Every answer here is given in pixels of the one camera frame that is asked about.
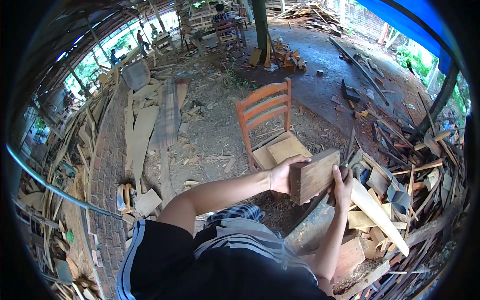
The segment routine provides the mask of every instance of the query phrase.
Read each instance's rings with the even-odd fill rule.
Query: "man sitting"
[[[225,5],[219,3],[219,4],[216,5],[215,9],[216,9],[216,15],[214,15],[212,17],[212,23],[213,24],[220,23],[220,22],[225,21],[225,20],[233,19],[228,12],[225,12]],[[222,36],[229,36],[229,35],[234,35],[234,34],[236,34],[235,29],[231,30],[231,31],[228,31],[228,32],[225,32],[225,33],[222,33]],[[230,49],[232,49],[232,45],[228,44],[227,45],[227,50],[230,50]]]

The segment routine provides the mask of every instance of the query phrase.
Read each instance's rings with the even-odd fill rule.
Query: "wooden post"
[[[107,55],[107,53],[105,52],[105,50],[103,50],[103,47],[102,47],[102,44],[100,43],[100,40],[98,40],[98,37],[96,36],[95,32],[93,31],[93,27],[92,27],[92,25],[90,24],[90,21],[88,21],[88,18],[85,18],[85,21],[87,22],[88,27],[90,28],[90,32],[92,33],[93,38],[95,39],[96,43],[98,44],[98,46],[99,46],[100,49],[102,50],[103,55],[105,55],[105,58],[106,58],[107,61],[110,63],[110,66],[112,66],[112,68],[114,68],[115,66],[114,66],[113,63],[111,62],[111,60],[110,60],[109,56]]]
[[[388,27],[389,27],[389,26],[390,26],[390,25],[388,25],[387,22],[384,23],[384,27],[383,27],[383,29],[382,29],[382,33],[380,34],[380,38],[378,39],[378,43],[379,43],[380,45],[383,45],[384,42],[385,42],[385,39],[386,39],[387,34],[388,34]]]
[[[252,24],[253,14],[252,14],[252,10],[250,9],[250,5],[248,4],[248,0],[241,0],[241,3],[243,4],[243,6],[245,6],[245,12],[247,14],[248,23]]]
[[[265,0],[252,1],[255,28],[257,29],[258,48],[262,50],[260,63],[264,63],[267,57],[267,12]]]
[[[442,109],[447,104],[448,99],[452,95],[453,89],[455,88],[456,84],[456,77],[458,75],[458,67],[454,61],[450,62],[450,67],[448,68],[447,75],[445,77],[444,84],[442,85],[442,89],[438,93],[435,102],[433,103],[432,107],[430,107],[430,115],[432,117],[433,123],[437,121],[438,114],[442,111]],[[412,142],[418,141],[423,137],[428,129],[430,128],[430,119],[427,116],[423,119],[423,121],[418,126],[418,133],[413,135],[410,139]]]
[[[158,12],[158,7],[152,3],[152,0],[148,0],[150,2],[150,5],[153,8],[153,11],[155,12],[156,18],[158,19],[158,22],[160,23],[160,26],[162,27],[163,33],[167,33],[167,30],[165,29],[165,25],[163,24],[162,19],[160,19],[160,13]]]
[[[340,24],[345,24],[345,4],[346,0],[340,0]]]
[[[78,78],[77,74],[76,74],[75,71],[73,70],[73,68],[72,68],[72,66],[70,65],[70,62],[68,61],[67,58],[64,58],[64,59],[63,59],[63,63],[67,66],[67,68],[68,68],[68,70],[70,71],[70,73],[72,73],[72,75],[75,77],[75,79],[77,80],[78,84],[80,85],[80,87],[81,87],[82,90],[84,91],[85,96],[91,97],[92,94],[91,94],[90,91],[84,86],[84,84],[82,83],[82,81],[80,80],[80,78]]]

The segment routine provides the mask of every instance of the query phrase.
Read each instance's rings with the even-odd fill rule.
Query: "roof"
[[[173,11],[171,3],[172,1],[158,0],[160,14]],[[35,92],[42,94],[63,84],[70,72],[63,59],[57,62],[62,53],[68,53],[68,60],[75,68],[92,51],[96,42],[88,22],[94,26],[98,39],[103,40],[134,18],[124,11],[134,15],[141,12],[148,18],[154,15],[149,2],[139,0],[70,0],[54,7],[30,41],[18,70],[18,85],[21,87],[18,99],[22,101],[18,101],[15,111],[20,113],[19,109],[25,107]]]

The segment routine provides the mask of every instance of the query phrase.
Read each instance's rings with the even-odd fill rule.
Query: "chair backrest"
[[[247,148],[247,154],[252,154],[252,144],[250,142],[250,137],[248,133],[252,131],[253,128],[257,127],[261,123],[284,114],[285,116],[285,132],[290,130],[290,114],[291,114],[291,79],[285,78],[285,82],[282,84],[269,84],[262,88],[259,88],[255,92],[248,95],[244,100],[235,101],[235,106],[237,107],[237,115],[239,118],[240,128],[242,131],[243,140],[245,142],[245,147]],[[270,96],[278,92],[284,92],[286,94],[273,97],[267,101],[261,102],[255,105],[252,108],[244,111],[248,106],[252,105],[259,100]],[[271,109],[257,117],[256,115],[264,112],[265,110],[272,108],[274,106],[281,106]]]

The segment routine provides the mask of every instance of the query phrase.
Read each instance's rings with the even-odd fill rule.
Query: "wooden frame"
[[[216,36],[218,37],[218,49],[222,52],[222,56],[224,58],[226,58],[226,56],[225,56],[225,50],[223,49],[223,46],[226,46],[229,44],[233,44],[233,46],[236,47],[241,53],[239,28],[237,28],[237,21],[235,19],[230,19],[230,20],[221,21],[219,23],[215,23],[215,30],[216,30]],[[225,36],[223,36],[223,34],[230,32],[232,30],[235,30],[235,34],[232,35],[232,38],[228,40],[224,40],[223,38],[225,38]]]
[[[281,133],[284,133],[290,130],[290,115],[291,115],[291,104],[292,104],[291,103],[292,102],[291,87],[292,87],[291,79],[287,77],[285,78],[284,83],[266,85],[256,90],[255,92],[251,93],[250,95],[248,95],[244,100],[235,101],[235,106],[237,108],[237,116],[239,118],[243,141],[245,142],[245,147],[247,149],[247,157],[248,157],[248,162],[249,162],[251,172],[256,172],[257,168],[255,167],[255,161],[252,156],[252,152],[253,152],[252,143],[250,141],[250,137],[248,133],[252,131],[253,128],[260,125],[261,123],[273,117],[279,116],[281,114],[284,114],[284,118],[285,118],[284,131]],[[272,94],[279,93],[279,92],[286,92],[286,94],[268,99],[267,101],[261,102],[244,112],[244,110],[248,106],[258,102],[259,100],[267,96],[270,96]],[[271,109],[263,114],[260,114],[265,110],[277,105],[281,105],[281,106]]]

